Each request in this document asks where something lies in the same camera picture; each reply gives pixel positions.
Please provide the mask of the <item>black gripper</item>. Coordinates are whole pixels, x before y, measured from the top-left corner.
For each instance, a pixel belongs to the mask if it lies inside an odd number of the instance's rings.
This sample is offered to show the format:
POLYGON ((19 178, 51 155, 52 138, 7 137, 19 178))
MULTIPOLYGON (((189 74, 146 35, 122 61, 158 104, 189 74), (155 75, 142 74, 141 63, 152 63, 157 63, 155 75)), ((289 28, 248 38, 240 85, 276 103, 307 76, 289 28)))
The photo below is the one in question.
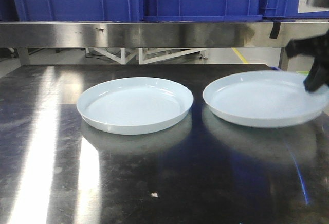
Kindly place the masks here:
POLYGON ((328 86, 328 31, 320 36, 290 40, 285 51, 288 58, 301 54, 316 60, 303 82, 306 91, 314 92, 324 85, 328 86))

